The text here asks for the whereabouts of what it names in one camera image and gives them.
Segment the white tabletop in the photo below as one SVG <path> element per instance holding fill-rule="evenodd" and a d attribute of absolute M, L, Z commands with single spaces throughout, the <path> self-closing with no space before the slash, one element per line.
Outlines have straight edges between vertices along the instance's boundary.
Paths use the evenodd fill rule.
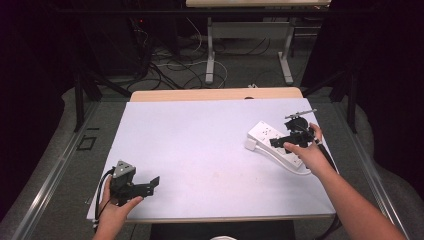
<path fill-rule="evenodd" d="M 188 7 L 324 6 L 331 0 L 187 0 Z"/>
<path fill-rule="evenodd" d="M 259 121 L 288 134 L 284 117 L 310 109 L 306 99 L 130 102 L 104 172 L 123 160 L 137 168 L 135 184 L 160 176 L 154 196 L 129 221 L 330 216 L 335 210 L 315 176 L 295 175 L 244 148 L 247 132 Z M 304 117 L 317 123 L 313 114 Z M 87 215 L 93 217 L 94 203 Z"/>

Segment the human hand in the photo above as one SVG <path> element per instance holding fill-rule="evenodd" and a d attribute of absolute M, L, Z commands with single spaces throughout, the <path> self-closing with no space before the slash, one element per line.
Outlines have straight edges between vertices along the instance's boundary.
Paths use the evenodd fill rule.
<path fill-rule="evenodd" d="M 321 129 L 313 123 L 310 123 L 309 125 L 315 131 L 315 137 L 322 141 Z M 308 167 L 317 177 L 320 177 L 326 171 L 333 170 L 315 142 L 307 148 L 301 148 L 292 143 L 286 142 L 284 143 L 284 148 L 299 156 L 303 163 L 305 163 L 306 167 Z"/>
<path fill-rule="evenodd" d="M 99 209 L 103 210 L 93 239 L 114 239 L 124 225 L 127 215 L 143 200 L 142 197 L 138 196 L 121 207 L 117 206 L 116 200 L 110 197 L 111 180 L 112 176 L 109 176 L 105 182 L 103 197 L 99 206 Z"/>

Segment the desk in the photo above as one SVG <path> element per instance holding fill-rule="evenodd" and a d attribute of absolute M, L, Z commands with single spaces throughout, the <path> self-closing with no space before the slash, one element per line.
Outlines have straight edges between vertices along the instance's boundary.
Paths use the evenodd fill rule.
<path fill-rule="evenodd" d="M 188 7 L 295 7 L 295 6 L 325 6 L 330 0 L 187 0 Z M 284 39 L 283 51 L 278 57 L 287 85 L 293 84 L 287 55 L 295 28 L 295 18 L 289 22 L 212 22 L 208 18 L 208 63 L 205 82 L 213 82 L 215 52 L 213 38 L 275 38 Z"/>
<path fill-rule="evenodd" d="M 296 88 L 134 93 L 104 172 L 121 159 L 136 166 L 134 183 L 145 183 L 156 176 L 161 182 L 154 196 L 137 206 L 128 221 L 333 216 L 335 210 L 315 176 L 292 174 L 243 145 L 247 132 L 261 120 L 288 134 L 283 124 L 285 115 L 311 108 L 301 96 Z M 313 114 L 305 118 L 316 122 Z M 88 219 L 94 217 L 93 207 Z"/>

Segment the table leg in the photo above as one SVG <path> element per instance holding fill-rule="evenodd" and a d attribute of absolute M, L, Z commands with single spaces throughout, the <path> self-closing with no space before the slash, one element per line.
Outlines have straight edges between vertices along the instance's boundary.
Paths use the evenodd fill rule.
<path fill-rule="evenodd" d="M 284 43 L 284 50 L 283 50 L 283 52 L 278 52 L 278 57 L 280 59 L 281 69 L 283 70 L 284 81 L 289 86 L 293 85 L 293 78 L 292 78 L 292 75 L 291 75 L 289 64 L 287 62 L 287 56 L 288 56 L 288 53 L 290 51 L 291 40 L 293 39 L 295 22 L 296 22 L 295 18 L 290 19 L 290 24 L 289 24 L 289 27 L 287 29 L 287 35 L 286 35 L 285 43 Z"/>
<path fill-rule="evenodd" d="M 208 18 L 208 63 L 206 65 L 206 84 L 213 83 L 213 70 L 215 64 L 215 52 L 213 51 L 213 37 L 212 37 L 212 19 Z"/>

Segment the dark background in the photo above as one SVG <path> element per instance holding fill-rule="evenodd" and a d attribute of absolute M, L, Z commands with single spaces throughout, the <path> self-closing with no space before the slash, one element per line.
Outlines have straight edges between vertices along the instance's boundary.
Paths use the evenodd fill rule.
<path fill-rule="evenodd" d="M 333 0 L 331 7 L 368 8 L 375 2 Z M 424 197 L 424 8 L 415 1 L 390 2 L 388 21 L 375 31 L 377 44 L 370 45 L 363 61 L 358 104 L 374 132 L 375 160 Z M 70 1 L 56 4 L 72 7 Z M 25 186 L 58 125 L 64 108 L 61 95 L 73 87 L 72 60 L 81 59 L 85 67 L 102 73 L 93 41 L 86 38 L 80 22 L 52 16 L 44 6 L 43 0 L 2 1 L 0 6 L 0 218 Z M 343 69 L 355 44 L 375 30 L 367 28 L 369 23 L 325 20 L 302 85 L 311 87 Z"/>

